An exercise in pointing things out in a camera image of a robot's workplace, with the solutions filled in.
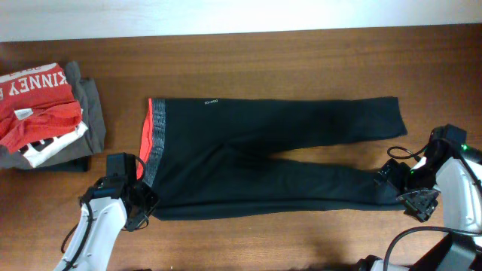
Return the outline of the black leggings with red waistband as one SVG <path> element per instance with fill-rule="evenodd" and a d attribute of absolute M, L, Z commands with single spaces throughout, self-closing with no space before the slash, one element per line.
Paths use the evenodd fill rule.
<path fill-rule="evenodd" d="M 374 172 L 282 160 L 301 148 L 404 136 L 398 99 L 150 99 L 140 155 L 163 221 L 277 212 L 398 210 Z"/>

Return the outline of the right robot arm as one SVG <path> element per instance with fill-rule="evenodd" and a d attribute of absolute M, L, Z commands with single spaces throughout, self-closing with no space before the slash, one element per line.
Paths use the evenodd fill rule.
<path fill-rule="evenodd" d="M 481 189 L 477 182 L 481 165 L 462 158 L 450 158 L 436 173 L 442 193 L 443 227 L 414 227 L 398 234 L 383 259 L 373 255 L 361 259 L 354 270 L 480 270 L 481 269 Z M 389 262 L 395 244 L 416 232 L 438 231 L 445 237 L 411 266 Z"/>

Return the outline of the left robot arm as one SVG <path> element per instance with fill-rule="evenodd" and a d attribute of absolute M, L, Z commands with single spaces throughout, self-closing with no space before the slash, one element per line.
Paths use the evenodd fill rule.
<path fill-rule="evenodd" d="M 56 270 L 106 270 L 123 230 L 148 225 L 158 198 L 142 181 L 100 178 L 80 197 L 81 217 Z"/>

